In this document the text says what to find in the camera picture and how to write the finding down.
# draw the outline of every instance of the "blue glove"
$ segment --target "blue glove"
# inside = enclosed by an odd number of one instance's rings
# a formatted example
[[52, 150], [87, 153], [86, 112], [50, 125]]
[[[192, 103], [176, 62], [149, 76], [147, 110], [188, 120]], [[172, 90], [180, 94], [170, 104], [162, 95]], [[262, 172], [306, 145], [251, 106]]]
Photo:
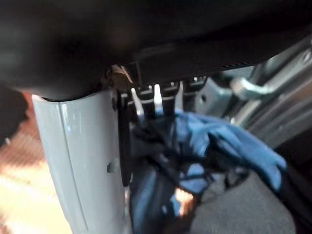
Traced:
[[259, 173], [276, 192], [281, 185], [285, 160], [260, 140], [243, 129], [208, 116], [178, 113], [175, 118], [162, 118], [148, 124], [171, 153], [192, 159], [203, 159], [209, 146], [232, 159], [237, 165]]

